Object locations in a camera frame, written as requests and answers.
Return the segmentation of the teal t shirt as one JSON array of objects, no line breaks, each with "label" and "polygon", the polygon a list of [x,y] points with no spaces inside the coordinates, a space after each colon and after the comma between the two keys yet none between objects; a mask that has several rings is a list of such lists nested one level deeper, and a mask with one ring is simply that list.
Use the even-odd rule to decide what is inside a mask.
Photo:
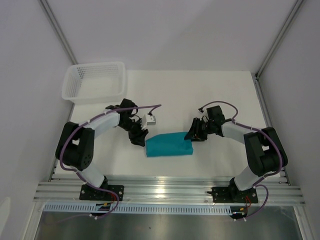
[{"label": "teal t shirt", "polygon": [[190,139],[185,140],[187,132],[172,132],[155,135],[145,142],[148,158],[191,156],[194,152]]}]

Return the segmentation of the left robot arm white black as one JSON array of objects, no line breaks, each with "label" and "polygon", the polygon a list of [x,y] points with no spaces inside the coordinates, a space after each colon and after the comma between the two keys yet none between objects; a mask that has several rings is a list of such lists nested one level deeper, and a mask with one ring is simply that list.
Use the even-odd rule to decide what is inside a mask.
[{"label": "left robot arm white black", "polygon": [[110,190],[107,177],[93,163],[95,139],[111,128],[120,127],[128,133],[133,145],[144,147],[149,131],[142,127],[141,117],[134,119],[140,109],[125,98],[83,123],[68,121],[63,127],[55,157],[63,170],[76,173],[91,188],[97,200],[105,199]]}]

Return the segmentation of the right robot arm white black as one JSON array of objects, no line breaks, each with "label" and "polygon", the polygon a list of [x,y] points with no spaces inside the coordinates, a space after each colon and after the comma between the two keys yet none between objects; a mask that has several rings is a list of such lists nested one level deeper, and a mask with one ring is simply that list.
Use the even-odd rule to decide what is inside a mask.
[{"label": "right robot arm white black", "polygon": [[265,178],[276,175],[288,164],[288,157],[273,127],[255,128],[226,119],[220,106],[206,109],[206,120],[195,117],[185,140],[204,142],[208,135],[235,140],[245,147],[247,167],[228,185],[228,196],[234,202],[246,197]]}]

